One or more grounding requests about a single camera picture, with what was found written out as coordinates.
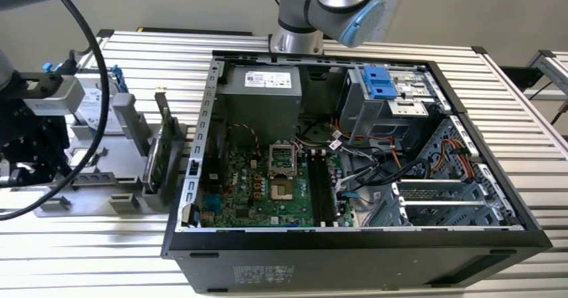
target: open computer tower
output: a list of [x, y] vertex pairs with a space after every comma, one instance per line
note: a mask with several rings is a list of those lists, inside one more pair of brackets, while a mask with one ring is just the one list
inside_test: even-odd
[[196, 292], [466, 287], [550, 247], [435, 62], [214, 53], [163, 245]]

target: expansion slot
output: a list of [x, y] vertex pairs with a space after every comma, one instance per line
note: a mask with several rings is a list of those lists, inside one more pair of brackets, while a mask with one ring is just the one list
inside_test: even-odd
[[310, 193], [315, 226], [334, 226], [336, 221], [326, 154], [308, 156]]

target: gray robot arm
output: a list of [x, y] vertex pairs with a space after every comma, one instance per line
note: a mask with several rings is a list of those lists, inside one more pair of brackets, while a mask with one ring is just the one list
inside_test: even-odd
[[358, 47], [374, 33], [383, 10], [379, 0], [280, 0], [279, 30], [270, 50], [322, 54], [323, 33], [347, 47]]

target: table surface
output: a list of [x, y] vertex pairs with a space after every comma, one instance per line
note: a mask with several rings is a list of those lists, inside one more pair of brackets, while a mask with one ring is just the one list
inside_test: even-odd
[[[174, 115], [190, 126], [200, 109], [211, 52], [267, 51], [266, 37], [115, 32], [103, 39], [108, 66], [124, 70], [136, 108], [160, 119], [156, 87], [167, 88]], [[366, 43], [348, 49], [326, 41], [334, 56], [436, 61], [554, 243], [554, 249], [466, 289], [295, 293], [295, 297], [568, 297], [568, 148], [491, 58], [468, 47]], [[96, 67], [87, 58], [86, 67]], [[19, 208], [38, 192], [0, 192], [0, 207]], [[36, 218], [0, 227], [0, 295], [58, 297], [195, 295], [174, 261], [159, 257], [167, 216]], [[291, 293], [271, 293], [271, 297]], [[251, 294], [240, 296], [268, 296]]]

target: power supply label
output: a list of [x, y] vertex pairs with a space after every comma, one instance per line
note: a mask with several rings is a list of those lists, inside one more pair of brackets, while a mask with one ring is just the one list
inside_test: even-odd
[[235, 282], [247, 283], [290, 283], [294, 275], [294, 265], [276, 266], [235, 266]]
[[246, 87], [292, 88], [291, 73], [247, 72]]

